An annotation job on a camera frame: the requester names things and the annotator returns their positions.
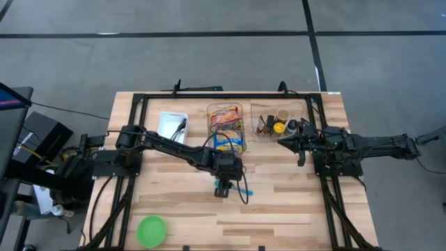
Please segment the blue ramen noodle packet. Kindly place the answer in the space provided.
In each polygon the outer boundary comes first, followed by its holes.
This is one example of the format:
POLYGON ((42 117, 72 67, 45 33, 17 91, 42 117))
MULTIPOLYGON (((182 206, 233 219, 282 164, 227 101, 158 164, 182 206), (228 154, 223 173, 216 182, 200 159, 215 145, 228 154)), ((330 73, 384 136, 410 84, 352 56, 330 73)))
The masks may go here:
POLYGON ((218 130, 213 135, 213 147, 221 151, 242 153, 245 150, 245 139, 239 130, 218 130))

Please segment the white plastic bin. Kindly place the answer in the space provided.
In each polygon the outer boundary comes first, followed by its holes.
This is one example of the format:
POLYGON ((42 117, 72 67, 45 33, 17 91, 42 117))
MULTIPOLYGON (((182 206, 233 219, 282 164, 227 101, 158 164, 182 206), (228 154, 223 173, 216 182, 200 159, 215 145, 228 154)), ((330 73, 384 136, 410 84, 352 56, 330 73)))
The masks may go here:
POLYGON ((180 112, 161 112, 160 121, 157 129, 158 135, 170 139, 183 119, 187 119, 186 129, 188 130, 189 118, 187 114, 180 112))

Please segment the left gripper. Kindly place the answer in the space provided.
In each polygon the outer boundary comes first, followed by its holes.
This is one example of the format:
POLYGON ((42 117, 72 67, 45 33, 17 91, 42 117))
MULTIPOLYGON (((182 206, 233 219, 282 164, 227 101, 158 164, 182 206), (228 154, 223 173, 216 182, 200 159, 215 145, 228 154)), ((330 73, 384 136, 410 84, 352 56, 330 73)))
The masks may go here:
POLYGON ((210 149, 209 152, 210 166, 208 172, 218 181, 214 196, 227 198, 229 196, 229 190, 233 187, 233 182, 242 180, 242 160, 232 151, 210 149))

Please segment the grey monitor blue screen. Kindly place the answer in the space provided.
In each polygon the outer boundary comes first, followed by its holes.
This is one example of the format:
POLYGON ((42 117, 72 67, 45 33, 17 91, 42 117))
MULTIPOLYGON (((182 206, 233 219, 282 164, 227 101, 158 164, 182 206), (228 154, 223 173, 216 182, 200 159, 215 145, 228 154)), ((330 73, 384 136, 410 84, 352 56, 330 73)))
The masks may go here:
POLYGON ((33 88, 10 88, 0 82, 0 180, 4 179, 31 103, 33 88))

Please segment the dark steel spoon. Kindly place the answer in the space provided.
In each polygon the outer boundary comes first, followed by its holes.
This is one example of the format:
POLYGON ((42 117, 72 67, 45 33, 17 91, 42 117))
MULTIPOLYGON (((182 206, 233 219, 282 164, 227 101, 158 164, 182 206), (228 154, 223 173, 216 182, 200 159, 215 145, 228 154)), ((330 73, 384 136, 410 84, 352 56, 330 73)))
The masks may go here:
POLYGON ((171 136, 171 138, 170 138, 170 140, 175 140, 175 138, 178 136, 178 134, 181 132, 181 130, 182 129, 184 129, 185 128, 185 124, 184 123, 181 123, 178 127, 177 127, 177 129, 176 129, 176 131, 174 132, 174 134, 171 136))

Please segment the wide clear plastic bin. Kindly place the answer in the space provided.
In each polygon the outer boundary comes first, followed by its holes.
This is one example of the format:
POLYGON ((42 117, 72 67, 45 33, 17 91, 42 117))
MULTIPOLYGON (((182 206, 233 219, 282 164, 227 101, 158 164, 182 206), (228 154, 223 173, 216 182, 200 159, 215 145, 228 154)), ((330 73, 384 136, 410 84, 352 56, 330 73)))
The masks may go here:
POLYGON ((308 118, 307 105, 303 101, 280 101, 280 100, 260 100, 254 101, 251 103, 250 107, 250 120, 251 120, 251 128, 252 128, 252 137, 255 142, 258 143, 270 143, 277 142, 281 138, 289 137, 286 135, 286 132, 280 137, 272 136, 272 128, 268 128, 268 133, 264 136, 260 137, 256 133, 256 127, 258 124, 259 116, 262 115, 265 122, 267 121, 268 115, 273 115, 276 121, 276 114, 279 109, 287 109, 290 113, 290 117, 288 119, 295 119, 299 121, 301 118, 308 118))

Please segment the black box white lettering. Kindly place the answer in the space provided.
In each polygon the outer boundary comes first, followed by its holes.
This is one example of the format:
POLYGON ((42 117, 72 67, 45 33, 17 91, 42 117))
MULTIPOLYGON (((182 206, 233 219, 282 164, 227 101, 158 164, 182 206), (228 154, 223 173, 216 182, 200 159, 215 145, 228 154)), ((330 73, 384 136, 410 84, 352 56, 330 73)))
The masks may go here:
POLYGON ((50 165, 73 131, 48 116, 32 112, 24 121, 12 159, 27 165, 50 165))

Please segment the teal plastic spoon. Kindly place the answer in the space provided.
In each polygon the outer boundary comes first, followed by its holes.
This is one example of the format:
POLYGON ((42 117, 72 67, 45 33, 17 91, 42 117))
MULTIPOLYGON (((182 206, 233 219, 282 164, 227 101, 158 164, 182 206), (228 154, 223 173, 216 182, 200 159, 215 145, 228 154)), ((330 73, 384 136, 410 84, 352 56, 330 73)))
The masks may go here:
MULTIPOLYGON (((219 186, 219 184, 220 184, 220 180, 219 179, 215 179, 215 188, 218 188, 218 186, 219 186)), ((229 190, 230 191, 237 191, 238 190, 238 187, 236 186, 236 185, 232 185, 230 188, 229 188, 229 190)), ((241 188, 240 189, 240 191, 245 195, 245 194, 248 194, 248 196, 250 197, 250 196, 252 196, 253 194, 254 194, 254 192, 252 191, 252 190, 246 190, 246 189, 243 189, 243 188, 241 188)))

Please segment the white paper sheet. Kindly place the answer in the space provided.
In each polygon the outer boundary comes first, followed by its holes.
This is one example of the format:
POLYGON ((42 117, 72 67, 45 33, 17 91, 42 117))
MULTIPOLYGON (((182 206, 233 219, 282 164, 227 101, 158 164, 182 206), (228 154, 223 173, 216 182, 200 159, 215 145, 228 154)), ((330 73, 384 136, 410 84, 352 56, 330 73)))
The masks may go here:
POLYGON ((42 215, 51 213, 53 207, 53 199, 50 196, 50 189, 39 185, 33 185, 33 190, 36 195, 40 213, 42 215))

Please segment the green plastic bowl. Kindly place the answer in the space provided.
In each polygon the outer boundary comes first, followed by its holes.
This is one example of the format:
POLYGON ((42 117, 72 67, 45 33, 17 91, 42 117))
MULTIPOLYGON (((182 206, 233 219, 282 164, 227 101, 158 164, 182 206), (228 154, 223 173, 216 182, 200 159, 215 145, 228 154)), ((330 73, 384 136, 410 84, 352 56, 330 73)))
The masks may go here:
POLYGON ((157 215, 144 218, 137 227, 137 240, 145 248, 156 248, 161 245, 167 235, 164 220, 157 215))

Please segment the red ramen noodle packet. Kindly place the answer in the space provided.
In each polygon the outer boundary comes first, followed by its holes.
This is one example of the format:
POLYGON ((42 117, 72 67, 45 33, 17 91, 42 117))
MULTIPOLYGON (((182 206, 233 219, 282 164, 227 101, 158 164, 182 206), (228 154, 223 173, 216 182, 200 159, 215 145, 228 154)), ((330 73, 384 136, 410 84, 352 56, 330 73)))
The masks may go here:
POLYGON ((242 118, 239 115, 238 107, 236 106, 219 109, 215 112, 210 113, 210 129, 214 131, 221 126, 235 123, 241 119, 242 118))

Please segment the narrow clear plastic bin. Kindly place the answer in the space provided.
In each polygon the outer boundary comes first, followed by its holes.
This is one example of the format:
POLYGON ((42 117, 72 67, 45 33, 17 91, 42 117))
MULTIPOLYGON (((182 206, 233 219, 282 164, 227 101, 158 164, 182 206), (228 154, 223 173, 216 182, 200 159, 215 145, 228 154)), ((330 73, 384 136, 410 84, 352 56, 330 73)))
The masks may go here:
POLYGON ((218 130, 239 130, 241 131, 241 133, 244 136, 245 139, 245 129, 244 129, 244 120, 243 120, 243 107, 240 103, 237 102, 224 102, 224 103, 213 103, 211 105, 209 105, 206 109, 207 112, 207 120, 208 120, 208 135, 210 136, 210 139, 207 142, 207 145, 209 147, 213 147, 213 135, 218 131, 218 130), (238 112, 239 115, 241 116, 241 120, 235 122, 235 123, 230 123, 229 125, 223 125, 221 127, 219 127, 218 129, 212 131, 210 129, 210 113, 215 112, 219 109, 224 109, 226 107, 230 107, 230 106, 236 106, 238 107, 238 112))

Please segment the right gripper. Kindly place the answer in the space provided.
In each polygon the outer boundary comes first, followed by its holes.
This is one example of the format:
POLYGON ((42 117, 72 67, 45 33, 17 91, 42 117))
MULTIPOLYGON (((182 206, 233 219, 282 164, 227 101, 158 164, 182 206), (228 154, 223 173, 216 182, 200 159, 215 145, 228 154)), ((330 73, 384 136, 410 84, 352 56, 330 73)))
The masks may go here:
POLYGON ((298 153, 299 167, 302 167, 306 162, 306 151, 328 153, 335 149, 333 144, 329 144, 324 137, 320 137, 317 130, 307 126, 300 126, 295 135, 281 138, 277 143, 293 153, 298 153))

